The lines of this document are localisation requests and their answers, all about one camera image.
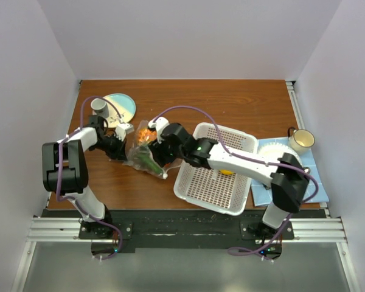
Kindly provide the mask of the clear zip top bag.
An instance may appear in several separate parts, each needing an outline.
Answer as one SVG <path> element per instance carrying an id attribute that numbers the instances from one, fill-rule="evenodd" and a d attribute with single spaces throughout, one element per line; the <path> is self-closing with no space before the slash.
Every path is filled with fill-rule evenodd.
<path id="1" fill-rule="evenodd" d="M 151 151 L 150 151 L 150 148 L 149 148 L 150 144 L 138 144 L 137 141 L 136 141 L 138 131 L 141 128 L 148 128 L 147 125 L 148 125 L 147 120 L 142 120 L 139 123 L 139 126 L 137 127 L 137 129 L 134 133 L 132 146 L 127 151 L 127 161 L 123 162 L 123 165 L 132 167 L 135 170 L 137 170 L 134 166 L 134 157 L 135 156 L 137 156 L 140 153 L 140 154 L 147 154 L 150 157 L 152 157 L 152 154 L 151 154 Z M 171 170 L 171 169 L 180 168 L 182 162 L 183 161 L 181 159 L 177 159 L 173 163 L 167 164 L 165 167 L 161 167 L 164 171 L 164 174 L 162 176 L 155 176 L 155 177 L 158 177 L 158 178 L 161 178 L 161 179 L 166 179 L 168 177 L 168 171 Z"/>

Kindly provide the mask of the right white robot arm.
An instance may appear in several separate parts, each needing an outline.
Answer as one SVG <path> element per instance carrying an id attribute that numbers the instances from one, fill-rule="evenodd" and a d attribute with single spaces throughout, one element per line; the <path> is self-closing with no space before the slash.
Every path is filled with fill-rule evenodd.
<path id="1" fill-rule="evenodd" d="M 228 148 L 222 139 L 195 138 L 181 124 L 167 120 L 152 120 L 148 129 L 157 135 L 150 151 L 161 167 L 182 159 L 192 167 L 228 170 L 269 187 L 272 202 L 259 223 L 262 237 L 274 238 L 285 220 L 299 212 L 310 180 L 294 155 L 272 158 Z"/>

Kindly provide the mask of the yellow fake lemon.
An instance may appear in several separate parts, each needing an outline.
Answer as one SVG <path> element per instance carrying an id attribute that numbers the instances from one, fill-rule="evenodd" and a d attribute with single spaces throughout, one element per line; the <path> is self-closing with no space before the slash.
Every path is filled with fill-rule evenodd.
<path id="1" fill-rule="evenodd" d="M 222 174 L 224 174 L 224 175 L 233 175 L 233 174 L 234 174 L 233 172 L 228 171 L 228 170 L 221 170 L 220 172 L 221 172 Z"/>

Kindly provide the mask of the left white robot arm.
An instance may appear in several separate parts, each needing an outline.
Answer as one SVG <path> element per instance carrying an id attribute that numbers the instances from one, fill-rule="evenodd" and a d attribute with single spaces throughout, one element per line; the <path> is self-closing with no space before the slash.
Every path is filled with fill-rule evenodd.
<path id="1" fill-rule="evenodd" d="M 85 152 L 101 150 L 111 160 L 126 161 L 127 134 L 133 126 L 120 120 L 111 134 L 107 131 L 106 119 L 93 115 L 72 134 L 42 146 L 44 188 L 55 193 L 57 201 L 75 206 L 81 214 L 83 231 L 97 238 L 117 237 L 118 231 L 108 208 L 89 186 Z"/>

